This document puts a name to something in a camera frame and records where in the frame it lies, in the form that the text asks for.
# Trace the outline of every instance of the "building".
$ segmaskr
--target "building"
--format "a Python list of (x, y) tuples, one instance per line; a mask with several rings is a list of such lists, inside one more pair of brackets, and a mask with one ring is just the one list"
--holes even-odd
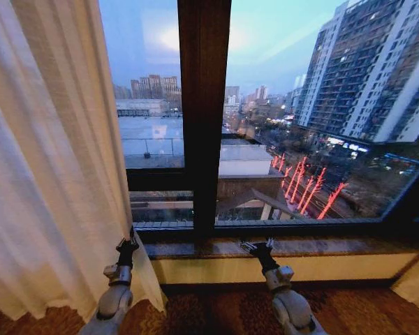
[(266, 176), (272, 158), (265, 145), (222, 144), (219, 176)]
[(223, 115), (237, 114), (240, 108), (239, 87), (227, 86), (225, 87), (225, 98), (223, 100)]
[(302, 87), (298, 87), (286, 94), (284, 105), (287, 114), (294, 114), (300, 102)]
[(163, 99), (117, 99), (118, 117), (165, 116), (169, 105)]
[(238, 86), (226, 86), (225, 87), (225, 102), (230, 105), (233, 105), (235, 103), (239, 103), (239, 87)]
[(177, 77), (161, 78), (163, 97), (170, 103), (170, 108), (182, 111), (182, 90), (178, 86)]
[(280, 105), (284, 104), (285, 97), (282, 94), (269, 94), (267, 97), (267, 102), (270, 105)]
[(124, 86), (113, 84), (113, 93), (116, 99), (132, 99), (131, 90)]
[(269, 119), (282, 119), (284, 117), (284, 109), (282, 105), (271, 105), (269, 103), (256, 104), (247, 112), (250, 121), (264, 122)]
[(419, 0), (352, 1), (316, 40), (300, 126), (371, 142), (419, 136)]
[(256, 89), (256, 100), (265, 100), (267, 98), (268, 88), (265, 85), (261, 85)]
[(132, 98), (141, 99), (140, 81), (131, 80)]

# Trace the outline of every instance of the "rooftop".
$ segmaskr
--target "rooftop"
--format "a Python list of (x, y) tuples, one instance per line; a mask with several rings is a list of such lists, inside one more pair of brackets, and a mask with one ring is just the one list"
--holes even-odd
[(221, 161), (271, 161), (265, 145), (221, 145)]

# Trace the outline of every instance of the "sky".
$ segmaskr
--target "sky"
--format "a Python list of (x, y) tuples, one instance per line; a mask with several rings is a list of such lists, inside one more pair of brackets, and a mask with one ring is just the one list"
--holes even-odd
[[(232, 0), (227, 86), (285, 94), (307, 72), (318, 31), (342, 0)], [(113, 82), (180, 77), (177, 0), (99, 0)]]

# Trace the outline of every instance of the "window pane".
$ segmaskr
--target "window pane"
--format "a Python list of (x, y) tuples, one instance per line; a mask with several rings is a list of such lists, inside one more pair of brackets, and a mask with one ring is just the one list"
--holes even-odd
[(218, 220), (379, 217), (419, 170), (419, 1), (266, 4), (232, 4)]
[(193, 226), (192, 191), (130, 192), (136, 228), (189, 228)]
[(177, 2), (99, 3), (126, 168), (184, 167)]

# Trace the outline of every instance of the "brown carpet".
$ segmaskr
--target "brown carpet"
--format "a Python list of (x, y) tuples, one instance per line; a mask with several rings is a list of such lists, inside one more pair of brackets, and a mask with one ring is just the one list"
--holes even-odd
[[(419, 308), (388, 289), (300, 291), (330, 334), (419, 335)], [(280, 334), (266, 290), (168, 294), (168, 317), (148, 301), (133, 307), (120, 334)], [(2, 334), (76, 334), (82, 320), (68, 307), (49, 308), (35, 320), (9, 320), (0, 312)]]

